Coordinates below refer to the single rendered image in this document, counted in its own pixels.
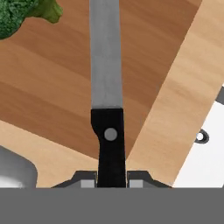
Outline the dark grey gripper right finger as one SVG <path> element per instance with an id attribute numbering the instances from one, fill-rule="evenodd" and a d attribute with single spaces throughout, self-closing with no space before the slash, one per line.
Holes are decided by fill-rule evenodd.
<path id="1" fill-rule="evenodd" d="M 151 177 L 147 171 L 127 171 L 127 187 L 128 188 L 170 188 L 162 182 Z"/>

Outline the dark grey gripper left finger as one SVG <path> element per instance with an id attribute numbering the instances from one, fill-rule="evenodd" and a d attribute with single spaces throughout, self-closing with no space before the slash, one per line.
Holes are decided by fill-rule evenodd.
<path id="1" fill-rule="evenodd" d="M 96 188 L 97 171 L 76 171 L 74 175 L 54 188 Z"/>

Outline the black-handled kitchen knife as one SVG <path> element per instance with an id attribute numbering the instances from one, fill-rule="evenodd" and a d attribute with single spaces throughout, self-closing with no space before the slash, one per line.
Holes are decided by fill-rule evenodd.
<path id="1" fill-rule="evenodd" d="M 99 140 L 99 187 L 125 187 L 119 0 L 89 0 L 91 125 Z"/>

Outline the brown wooden cutting board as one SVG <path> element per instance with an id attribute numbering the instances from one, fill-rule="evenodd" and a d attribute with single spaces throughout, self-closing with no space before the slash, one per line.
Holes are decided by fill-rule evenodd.
<path id="1" fill-rule="evenodd" d="M 58 0 L 0 41 L 0 120 L 92 158 L 88 0 Z M 125 146 L 132 149 L 202 0 L 120 0 Z"/>

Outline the green broccoli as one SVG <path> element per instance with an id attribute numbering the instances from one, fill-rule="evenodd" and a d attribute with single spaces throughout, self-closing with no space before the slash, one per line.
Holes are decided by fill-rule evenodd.
<path id="1" fill-rule="evenodd" d="M 55 24 L 62 15 L 57 0 L 0 0 L 0 40 L 11 37 L 27 18 L 43 18 Z"/>

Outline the white cabinet front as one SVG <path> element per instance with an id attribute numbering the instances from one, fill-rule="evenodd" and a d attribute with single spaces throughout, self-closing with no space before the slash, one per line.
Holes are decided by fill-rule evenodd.
<path id="1" fill-rule="evenodd" d="M 177 188 L 222 188 L 224 186 L 224 105 L 215 101 L 202 129 L 206 143 L 194 143 L 173 186 Z"/>

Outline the grey metal sink basin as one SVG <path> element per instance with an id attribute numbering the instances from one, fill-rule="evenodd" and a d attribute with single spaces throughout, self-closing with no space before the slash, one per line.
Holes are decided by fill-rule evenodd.
<path id="1" fill-rule="evenodd" d="M 0 146 L 0 188 L 35 188 L 36 166 L 25 157 Z"/>

